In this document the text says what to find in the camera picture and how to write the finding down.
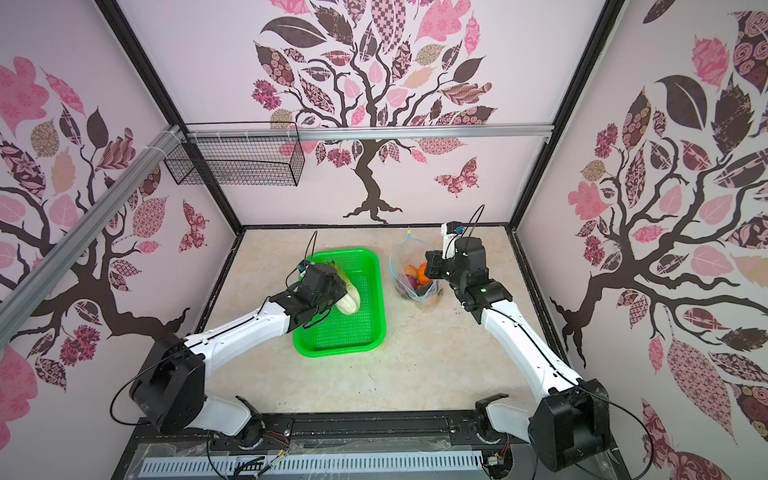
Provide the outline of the orange small pumpkin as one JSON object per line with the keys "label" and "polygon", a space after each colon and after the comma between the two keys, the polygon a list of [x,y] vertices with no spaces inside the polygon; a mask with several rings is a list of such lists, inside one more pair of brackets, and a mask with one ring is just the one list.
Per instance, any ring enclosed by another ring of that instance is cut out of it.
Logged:
{"label": "orange small pumpkin", "polygon": [[427,263],[424,262],[418,267],[418,276],[417,279],[419,281],[420,286],[429,285],[433,282],[432,279],[428,278],[426,275],[426,268]]}

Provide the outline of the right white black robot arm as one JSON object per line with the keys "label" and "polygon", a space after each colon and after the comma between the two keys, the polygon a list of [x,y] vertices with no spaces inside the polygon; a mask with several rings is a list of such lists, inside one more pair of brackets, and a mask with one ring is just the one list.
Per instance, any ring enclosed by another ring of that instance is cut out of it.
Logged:
{"label": "right white black robot arm", "polygon": [[426,261],[425,275],[449,284],[512,359],[537,403],[529,411],[504,396],[490,401],[483,410],[491,428],[526,441],[553,472],[607,451],[607,392],[600,382],[583,380],[525,320],[511,293],[490,277],[482,241],[445,233],[443,248],[428,251]]}

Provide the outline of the dark green cucumber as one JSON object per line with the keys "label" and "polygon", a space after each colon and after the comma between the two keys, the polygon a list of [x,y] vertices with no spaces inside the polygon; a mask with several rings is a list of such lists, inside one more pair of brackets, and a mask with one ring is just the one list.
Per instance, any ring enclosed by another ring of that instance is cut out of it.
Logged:
{"label": "dark green cucumber", "polygon": [[437,295],[439,290],[439,284],[437,282],[432,282],[430,284],[419,286],[415,290],[415,294],[420,301],[425,301],[428,297]]}

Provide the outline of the napa cabbage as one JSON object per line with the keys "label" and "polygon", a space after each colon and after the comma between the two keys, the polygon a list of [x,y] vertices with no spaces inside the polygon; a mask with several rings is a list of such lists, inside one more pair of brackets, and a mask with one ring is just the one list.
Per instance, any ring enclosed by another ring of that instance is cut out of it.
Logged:
{"label": "napa cabbage", "polygon": [[327,262],[327,265],[332,267],[340,280],[343,282],[346,294],[336,302],[335,307],[346,316],[356,314],[361,308],[360,293],[354,284],[351,282],[348,275],[344,272],[340,264],[334,260]]}

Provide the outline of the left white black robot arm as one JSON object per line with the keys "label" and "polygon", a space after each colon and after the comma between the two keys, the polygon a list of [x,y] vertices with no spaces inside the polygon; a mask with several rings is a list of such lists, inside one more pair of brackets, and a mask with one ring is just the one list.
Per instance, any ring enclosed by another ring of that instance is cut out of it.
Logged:
{"label": "left white black robot arm", "polygon": [[359,303],[351,282],[329,264],[304,260],[299,279],[265,299],[256,310],[220,327],[180,338],[157,340],[128,395],[148,424],[162,435],[185,429],[206,430],[242,449],[265,436],[264,415],[241,396],[218,397],[208,379],[228,362],[296,329],[309,329],[339,303]]}

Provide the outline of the clear zip top bag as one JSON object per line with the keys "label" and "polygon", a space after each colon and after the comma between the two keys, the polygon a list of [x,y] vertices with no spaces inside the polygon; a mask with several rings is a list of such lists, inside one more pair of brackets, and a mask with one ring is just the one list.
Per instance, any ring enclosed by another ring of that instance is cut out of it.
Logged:
{"label": "clear zip top bag", "polygon": [[426,276],[426,254],[434,249],[431,243],[409,230],[389,256],[389,269],[398,294],[423,312],[434,310],[443,295],[440,282]]}

